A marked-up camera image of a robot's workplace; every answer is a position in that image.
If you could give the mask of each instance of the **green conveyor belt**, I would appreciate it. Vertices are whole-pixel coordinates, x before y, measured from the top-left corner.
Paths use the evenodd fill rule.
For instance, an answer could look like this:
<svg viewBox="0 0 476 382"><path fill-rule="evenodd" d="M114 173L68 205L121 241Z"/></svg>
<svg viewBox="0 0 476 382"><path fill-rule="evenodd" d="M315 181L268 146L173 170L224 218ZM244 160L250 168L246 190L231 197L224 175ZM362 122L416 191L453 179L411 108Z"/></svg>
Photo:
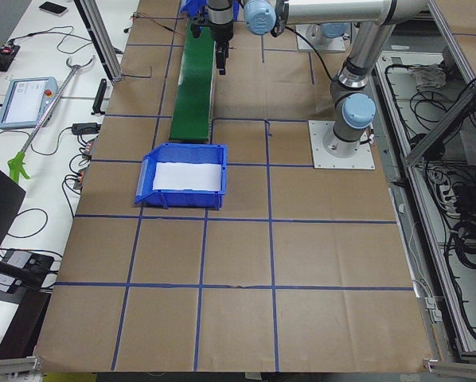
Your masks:
<svg viewBox="0 0 476 382"><path fill-rule="evenodd" d="M208 141L213 47L214 42L210 37L209 28L203 28L199 38L193 38L189 24L169 139Z"/></svg>

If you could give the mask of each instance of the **robotic arm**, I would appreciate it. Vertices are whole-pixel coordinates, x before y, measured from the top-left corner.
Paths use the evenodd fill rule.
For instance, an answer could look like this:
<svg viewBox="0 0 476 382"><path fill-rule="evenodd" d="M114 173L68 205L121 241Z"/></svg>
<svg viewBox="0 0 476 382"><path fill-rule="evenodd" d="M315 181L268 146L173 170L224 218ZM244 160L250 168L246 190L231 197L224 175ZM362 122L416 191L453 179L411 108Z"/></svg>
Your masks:
<svg viewBox="0 0 476 382"><path fill-rule="evenodd" d="M383 44L395 24L426 5L427 0L244 0L244 19L252 33L274 36L289 24L361 23L351 53L330 85L337 120L323 138L328 152L349 158L376 114L376 105L362 91Z"/></svg>
<svg viewBox="0 0 476 382"><path fill-rule="evenodd" d="M229 41L232 39L233 4L232 0L208 0L203 12L193 19L191 31L199 37L201 28L209 27L215 41L215 61L219 73L225 74L225 61L229 56Z"/></svg>

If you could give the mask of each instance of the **blue joint cap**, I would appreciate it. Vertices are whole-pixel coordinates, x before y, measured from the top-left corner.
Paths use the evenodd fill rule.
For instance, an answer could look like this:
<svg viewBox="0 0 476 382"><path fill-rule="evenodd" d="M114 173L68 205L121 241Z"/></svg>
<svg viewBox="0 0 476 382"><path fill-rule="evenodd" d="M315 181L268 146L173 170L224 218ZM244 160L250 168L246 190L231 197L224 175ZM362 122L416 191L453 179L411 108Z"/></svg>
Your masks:
<svg viewBox="0 0 476 382"><path fill-rule="evenodd" d="M322 24L321 29L326 38L336 38L344 36L348 24L345 22L330 22Z"/></svg>
<svg viewBox="0 0 476 382"><path fill-rule="evenodd" d="M376 104L365 94L353 94L342 105L342 117L356 130L363 130L370 125L375 114Z"/></svg>
<svg viewBox="0 0 476 382"><path fill-rule="evenodd" d="M275 25L275 10L266 0L250 0L244 7L247 29L262 36L269 33Z"/></svg>

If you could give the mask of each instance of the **white desk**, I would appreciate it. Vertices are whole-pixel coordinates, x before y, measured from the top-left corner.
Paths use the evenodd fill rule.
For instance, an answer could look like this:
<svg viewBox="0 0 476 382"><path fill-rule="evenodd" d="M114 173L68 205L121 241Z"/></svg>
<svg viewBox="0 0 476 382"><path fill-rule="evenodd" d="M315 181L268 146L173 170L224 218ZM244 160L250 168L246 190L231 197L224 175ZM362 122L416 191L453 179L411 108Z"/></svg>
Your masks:
<svg viewBox="0 0 476 382"><path fill-rule="evenodd" d="M73 25L74 34L88 37L75 4L69 0L61 0L59 3L68 7L68 12L61 16L53 16L38 10L43 0L33 0L19 21L17 28L11 37L18 37L27 33L52 28L54 26ZM124 28L131 25L129 20L132 13L137 9L139 0L98 0L100 12L113 45L121 50L125 49L128 34ZM61 84L68 75L69 69L65 61L69 55L56 50L61 35L39 35L27 37L16 43L21 46L15 62L10 70L0 75L0 103L8 89L10 80L16 78L53 76ZM85 41L69 38L63 45L64 49L72 50L83 45ZM70 127L73 123L98 122L102 123L103 117L91 115L92 101L99 86L100 79L106 78L96 51L92 45L72 55L73 64L83 64L95 55L93 64L79 71L67 86L63 99L53 112L53 117L48 125L41 129L33 141L35 150L50 153L56 148L57 137L61 130ZM107 87L106 97L111 94L111 87ZM0 170L8 173L7 161L23 146L27 136L20 133L5 133L0 135ZM21 177L20 186L26 191L25 200L21 210L40 208L49 214L47 226L37 235L28 239L15 239L7 236L2 246L4 248L38 248L63 253L64 246L72 226L72 217L67 201L61 190L61 182L64 176L70 172L69 160L79 153L80 144L76 136L70 131L61 135L60 148L53 156L42 156L28 150L25 156L25 170L30 176L29 180ZM75 210L78 196L70 191L67 192ZM40 212L28 212L18 217L10 229L14 235L25 236L35 232L43 225L45 218ZM52 269L59 267L59 261L53 264ZM44 285L54 281L50 275ZM0 342L17 306L7 302L0 302Z"/></svg>
<svg viewBox="0 0 476 382"><path fill-rule="evenodd" d="M88 99L62 99L48 125L33 141L35 150L43 153L52 152L56 147L60 131L70 127L72 123L101 123L103 117L90 115L91 105L92 101ZM7 161L15 156L26 139L27 136L20 133L10 132L0 135L1 171L8 173ZM28 239L7 236L2 243L4 248L38 248L63 253L72 226L72 217L61 190L61 182L70 172L68 161L79 153L79 147L76 136L71 131L65 131L61 135L60 148L56 154L46 157L31 150L26 152L25 170L30 179L21 177L19 181L20 186L26 191L21 211L31 208L44 209L49 214L49 222L41 232ZM75 209L78 202L77 195L69 191L67 194ZM38 230L44 221L45 217L41 212L28 212L14 221L10 232L16 236L26 236ZM52 269L56 270L58 267L59 262L55 262ZM53 276L50 275L44 285L47 286L53 281ZM17 306L14 304L0 302L0 342L16 309Z"/></svg>
<svg viewBox="0 0 476 382"><path fill-rule="evenodd" d="M60 17L39 10L38 6L43 2L43 0L31 2L11 38L66 25L74 27L73 34L89 38L74 2L68 0L58 2L68 7L68 12ZM113 46L124 51L128 34L124 33L123 29L131 26L130 16L137 10L139 0L98 0L97 3ZM69 28L55 29L55 31L65 33L68 33L69 30ZM95 57L94 62L88 68L89 70L85 70L74 78L63 94L64 98L94 99L100 80L107 78L95 48L93 45L89 45L73 55L61 53L57 51L56 46L62 38L63 36L59 34L43 34L17 40L15 44L20 45L21 50L9 71L0 74L0 95L5 95L10 80L17 78L51 76L56 78L58 84L61 84L70 71L65 65L67 58L71 57L73 64L85 64ZM87 41L68 37L61 48L72 51L86 43ZM111 91L112 88L109 84L105 94L107 98Z"/></svg>

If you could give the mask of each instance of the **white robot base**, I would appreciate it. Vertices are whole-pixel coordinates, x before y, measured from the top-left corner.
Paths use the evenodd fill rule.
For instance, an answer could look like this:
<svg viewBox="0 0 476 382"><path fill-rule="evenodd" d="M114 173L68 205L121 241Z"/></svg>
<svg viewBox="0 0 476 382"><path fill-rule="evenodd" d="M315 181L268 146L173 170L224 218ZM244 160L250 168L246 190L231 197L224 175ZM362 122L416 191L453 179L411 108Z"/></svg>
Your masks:
<svg viewBox="0 0 476 382"><path fill-rule="evenodd" d="M373 153L368 143L359 145L350 158L337 158L323 146L325 133L334 126L334 121L309 121L310 145L315 169L326 170L374 170ZM367 134L361 141L367 140Z"/></svg>
<svg viewBox="0 0 476 382"><path fill-rule="evenodd" d="M297 25L296 31L302 36L307 36L307 29L310 24ZM300 37L296 37L299 52L313 52L312 48ZM320 43L313 44L319 52L341 53L346 51L346 46L342 37L326 38Z"/></svg>

